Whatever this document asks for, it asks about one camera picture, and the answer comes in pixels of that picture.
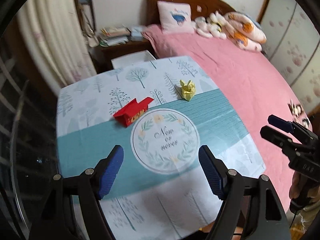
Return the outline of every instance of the cream curtain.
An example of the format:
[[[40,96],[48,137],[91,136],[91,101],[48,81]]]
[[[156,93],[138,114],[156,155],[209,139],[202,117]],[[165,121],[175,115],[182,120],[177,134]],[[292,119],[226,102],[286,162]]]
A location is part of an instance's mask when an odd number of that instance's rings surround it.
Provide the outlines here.
[[[51,90],[96,75],[74,0],[28,0],[18,12],[26,46]]]

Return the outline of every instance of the stack of books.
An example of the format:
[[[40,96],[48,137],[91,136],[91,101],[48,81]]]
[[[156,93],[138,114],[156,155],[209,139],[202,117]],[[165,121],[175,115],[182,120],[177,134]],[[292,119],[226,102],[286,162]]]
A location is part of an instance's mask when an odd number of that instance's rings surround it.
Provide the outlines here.
[[[129,30],[124,27],[108,27],[101,29],[102,35],[100,45],[102,47],[115,46],[128,42]]]

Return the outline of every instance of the silver bolt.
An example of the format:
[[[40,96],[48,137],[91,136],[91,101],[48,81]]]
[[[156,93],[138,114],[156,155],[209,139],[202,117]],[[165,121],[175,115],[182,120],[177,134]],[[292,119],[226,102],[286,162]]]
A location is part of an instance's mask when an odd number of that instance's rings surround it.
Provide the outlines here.
[[[53,180],[59,180],[61,179],[61,175],[60,174],[56,174],[53,176]]]
[[[91,175],[91,174],[94,173],[94,169],[93,168],[88,168],[88,169],[85,170],[84,173],[87,174],[87,175]]]
[[[261,179],[264,180],[264,181],[268,181],[269,180],[269,177],[265,174],[262,174],[261,175]]]
[[[237,175],[237,172],[236,172],[236,170],[234,170],[234,169],[228,170],[228,173],[229,173],[231,176],[236,176],[236,175]]]

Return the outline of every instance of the wooden nightstand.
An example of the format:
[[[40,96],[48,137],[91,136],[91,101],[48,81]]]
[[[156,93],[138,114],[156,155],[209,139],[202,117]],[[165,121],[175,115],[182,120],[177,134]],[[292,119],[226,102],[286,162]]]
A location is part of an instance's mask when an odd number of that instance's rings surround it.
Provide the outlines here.
[[[97,73],[99,74],[113,69],[111,63],[112,59],[144,50],[148,50],[154,57],[156,57],[150,41],[145,38],[143,38],[142,41],[129,41],[126,44],[106,48],[97,46],[90,50],[90,55]]]

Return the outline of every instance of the red box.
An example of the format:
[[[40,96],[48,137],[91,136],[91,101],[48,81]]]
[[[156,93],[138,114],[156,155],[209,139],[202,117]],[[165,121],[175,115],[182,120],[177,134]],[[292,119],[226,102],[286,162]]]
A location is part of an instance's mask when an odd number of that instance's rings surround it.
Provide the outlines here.
[[[118,112],[116,112],[113,117],[119,123],[122,123],[125,127],[128,127],[148,110],[148,105],[152,101],[152,98],[147,97],[140,103],[137,103],[137,99],[135,98],[122,107]]]

